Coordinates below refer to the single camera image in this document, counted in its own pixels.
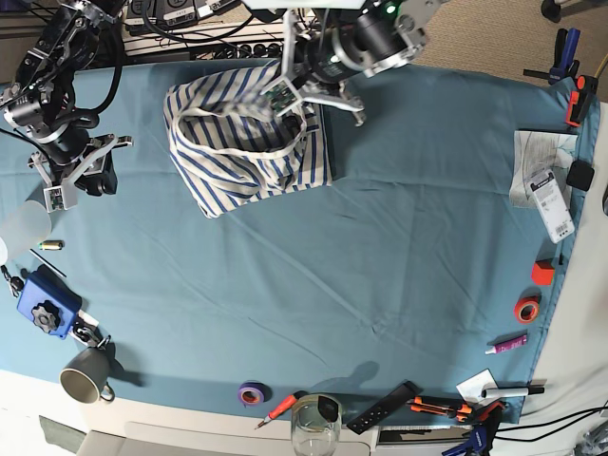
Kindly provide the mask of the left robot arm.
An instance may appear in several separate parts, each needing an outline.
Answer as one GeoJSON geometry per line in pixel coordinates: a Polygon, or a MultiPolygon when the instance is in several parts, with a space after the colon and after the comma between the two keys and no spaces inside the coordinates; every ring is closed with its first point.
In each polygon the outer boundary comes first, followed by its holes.
{"type": "Polygon", "coordinates": [[[314,9],[318,27],[300,23],[298,11],[283,15],[281,69],[263,90],[277,116],[304,104],[335,107],[366,120],[363,101],[348,80],[371,78],[413,62],[428,38],[425,26],[442,1],[365,1],[359,9],[314,9]]]}

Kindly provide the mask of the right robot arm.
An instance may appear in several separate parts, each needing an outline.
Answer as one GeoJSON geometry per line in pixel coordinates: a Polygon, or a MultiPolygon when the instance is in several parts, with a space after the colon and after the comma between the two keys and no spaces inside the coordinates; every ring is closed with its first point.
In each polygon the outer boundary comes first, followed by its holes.
{"type": "Polygon", "coordinates": [[[74,174],[110,140],[89,132],[99,125],[121,80],[123,7],[121,1],[61,2],[1,95],[4,117],[13,128],[10,135],[33,146],[28,166],[40,164],[49,173],[49,185],[74,174]],[[81,108],[76,105],[74,77],[93,62],[102,38],[115,58],[112,82],[100,104],[81,108]]]}

